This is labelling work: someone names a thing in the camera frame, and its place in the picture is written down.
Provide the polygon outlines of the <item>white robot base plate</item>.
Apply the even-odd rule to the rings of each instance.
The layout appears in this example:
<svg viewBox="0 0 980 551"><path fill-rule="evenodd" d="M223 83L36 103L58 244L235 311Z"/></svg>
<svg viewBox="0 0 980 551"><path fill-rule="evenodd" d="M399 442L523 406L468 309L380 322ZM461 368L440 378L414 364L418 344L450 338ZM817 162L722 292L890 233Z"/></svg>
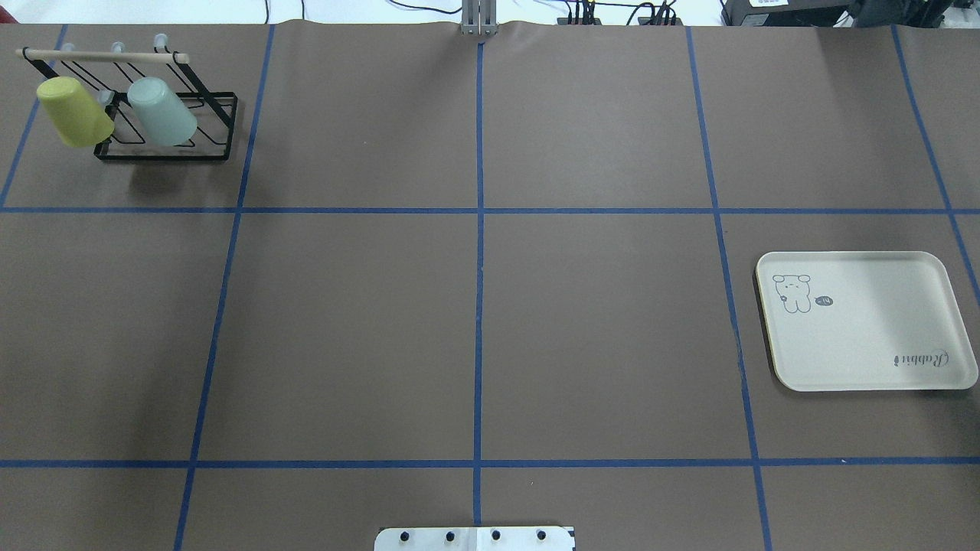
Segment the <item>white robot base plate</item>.
<svg viewBox="0 0 980 551"><path fill-rule="evenodd" d="M575 550L574 529L561 526L391 527L374 550Z"/></svg>

